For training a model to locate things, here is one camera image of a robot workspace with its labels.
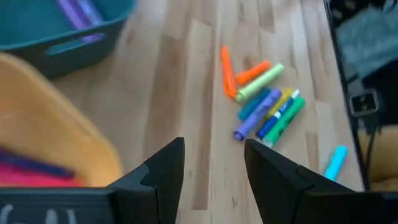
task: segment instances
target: black device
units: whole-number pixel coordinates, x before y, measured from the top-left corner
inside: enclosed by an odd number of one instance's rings
[[[244,160],[266,224],[398,223],[395,192],[355,192],[252,139]]]
[[[384,111],[384,102],[381,95],[373,88],[366,89],[357,95],[351,95],[349,98],[349,108],[351,115],[363,121],[366,134],[370,135],[368,148],[364,157],[364,173],[367,175],[369,188],[369,170],[371,167],[371,155],[373,151],[374,139],[377,133],[381,133],[382,123],[380,118]]]
[[[1,224],[174,224],[183,138],[104,188],[1,188]]]
[[[387,0],[325,0],[324,2],[329,5],[328,8],[332,15],[330,19],[338,27],[367,7],[375,7],[380,11],[390,12],[397,5],[397,1],[394,0],[392,5],[387,8],[384,7]]]

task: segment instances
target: marker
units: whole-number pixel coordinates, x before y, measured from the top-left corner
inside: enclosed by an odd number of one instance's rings
[[[221,47],[221,62],[223,63],[223,83],[224,92],[227,96],[235,98],[236,96],[236,86],[234,79],[234,72],[231,65],[231,60],[229,59],[228,47],[223,45]]]
[[[97,8],[90,0],[76,0],[81,10],[86,14],[91,25],[98,25],[102,23],[102,16],[98,12]]]
[[[285,114],[281,116],[275,126],[266,134],[266,136],[262,139],[263,143],[272,147],[279,140],[280,136],[284,133],[286,128],[289,126],[290,122],[294,119],[296,114],[300,112],[300,110],[304,107],[305,100],[304,98],[297,98],[293,105],[287,109]]]
[[[274,105],[274,107],[271,108],[271,110],[267,113],[267,115],[264,117],[263,121],[266,122],[269,118],[274,115],[279,108],[286,103],[287,100],[289,100],[290,96],[292,96],[293,89],[291,88],[284,88],[282,90],[282,96],[280,97],[279,101]]]
[[[274,113],[262,126],[262,128],[256,133],[259,139],[263,139],[266,134],[275,126],[276,122],[280,117],[293,105],[294,100],[300,96],[300,90],[295,90],[289,97],[289,99]]]
[[[335,181],[338,173],[343,167],[344,161],[347,157],[348,149],[346,146],[338,146],[335,150],[334,155],[330,159],[330,164],[325,171],[325,177],[332,181]]]
[[[63,167],[46,164],[13,154],[3,146],[0,146],[0,162],[3,164],[13,165],[14,167],[18,167],[20,169],[42,172],[45,174],[54,175],[56,177],[72,178],[75,176],[72,171],[66,170]]]
[[[257,123],[268,113],[272,106],[282,96],[280,90],[271,90],[267,98],[265,98],[260,105],[250,114],[247,120],[244,121],[240,127],[234,131],[234,138],[237,141],[243,141],[243,139],[250,133],[250,131],[256,127]]]
[[[245,102],[250,97],[254,96],[256,93],[260,91],[262,87],[271,82],[274,78],[276,78],[279,74],[281,74],[285,70],[282,64],[277,64],[275,67],[270,69],[269,71],[263,73],[256,80],[246,85],[244,88],[240,89],[236,96],[235,100],[239,103]]]
[[[249,103],[247,103],[238,113],[238,118],[241,121],[246,120],[250,114],[258,107],[258,105],[268,96],[270,90],[262,89],[261,92]]]
[[[89,25],[84,22],[84,17],[79,13],[79,7],[75,3],[76,2],[72,0],[58,0],[59,6],[74,28],[79,30],[86,29]],[[98,36],[89,35],[87,37],[82,37],[81,40],[85,43],[90,43],[98,40]]]
[[[236,83],[245,85],[269,68],[271,68],[271,63],[269,61],[262,62],[250,70],[239,73],[235,78]]]

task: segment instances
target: light blue marker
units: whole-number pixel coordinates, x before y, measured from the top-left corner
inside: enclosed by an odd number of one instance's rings
[[[346,146],[338,146],[335,150],[334,155],[330,159],[329,167],[325,172],[325,177],[332,181],[335,181],[338,173],[343,167],[344,160],[348,154],[348,149]]]
[[[261,127],[260,130],[256,132],[256,136],[260,139],[263,139],[266,134],[275,126],[276,122],[280,119],[280,117],[286,112],[286,110],[292,106],[294,100],[300,96],[300,90],[295,90],[290,98],[279,108],[272,117],[270,117]]]

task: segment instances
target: highlighter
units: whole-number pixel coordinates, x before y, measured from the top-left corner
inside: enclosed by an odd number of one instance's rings
[[[239,103],[245,102],[247,99],[258,93],[262,87],[271,82],[284,70],[285,68],[282,64],[277,64],[269,71],[264,72],[260,77],[255,79],[253,82],[246,85],[244,88],[240,89],[235,96],[235,100]]]
[[[249,103],[247,103],[241,111],[238,113],[238,118],[241,121],[246,120],[250,114],[257,108],[257,106],[268,96],[270,90],[262,89],[260,93],[253,98]]]
[[[76,0],[76,2],[87,16],[91,25],[96,26],[103,22],[100,12],[98,12],[91,0]]]
[[[271,63],[269,61],[262,62],[250,70],[239,73],[235,78],[236,83],[239,85],[245,85],[269,68],[271,68]]]
[[[279,121],[269,131],[269,133],[262,139],[263,143],[268,147],[274,146],[281,137],[281,135],[284,133],[284,131],[287,129],[290,122],[292,122],[296,114],[300,112],[304,105],[304,98],[297,98],[293,102],[293,105],[289,109],[287,109],[285,114],[279,119]]]
[[[235,98],[236,86],[234,79],[234,72],[231,65],[231,59],[229,58],[229,51],[226,45],[221,47],[221,62],[223,63],[223,85],[224,92],[227,96]]]
[[[335,153],[330,159],[329,167],[325,172],[325,177],[327,179],[335,181],[338,173],[343,167],[344,161],[347,157],[348,149],[346,146],[338,146],[335,150]]]
[[[289,96],[289,99],[278,109],[278,111],[272,115],[261,127],[260,130],[257,131],[256,136],[259,139],[263,139],[266,134],[275,126],[280,117],[293,105],[294,100],[300,96],[300,90],[295,90],[292,95]]]
[[[89,28],[90,25],[85,23],[86,18],[80,13],[80,7],[76,5],[74,0],[58,0],[58,4],[74,28],[78,30]],[[82,37],[81,40],[84,43],[90,43],[98,40],[98,36],[89,35]]]
[[[274,105],[273,108],[267,113],[264,121],[267,121],[269,118],[272,117],[276,112],[278,112],[279,108],[286,103],[290,99],[290,96],[292,96],[293,89],[291,88],[285,88],[282,90],[282,96],[280,97],[280,100]]]
[[[245,120],[243,124],[234,131],[235,140],[243,141],[250,131],[256,127],[273,105],[279,100],[280,96],[282,96],[282,92],[280,90],[271,90],[269,95],[259,104],[259,106],[257,106],[247,120]]]

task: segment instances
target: teal marker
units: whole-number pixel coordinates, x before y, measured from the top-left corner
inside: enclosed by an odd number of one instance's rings
[[[247,103],[238,113],[238,118],[241,121],[246,120],[250,114],[257,108],[258,105],[268,96],[270,90],[262,89],[260,93],[249,103]]]
[[[325,177],[332,181],[336,181],[337,175],[343,167],[344,160],[348,154],[346,146],[338,146],[334,155],[330,159],[330,164],[325,172]]]
[[[268,146],[272,147],[279,140],[281,135],[289,126],[290,122],[294,119],[296,114],[300,112],[300,110],[304,107],[305,100],[304,98],[297,98],[294,100],[293,105],[287,109],[284,115],[279,119],[279,121],[275,124],[275,126],[266,134],[266,136],[262,139],[262,142]]]

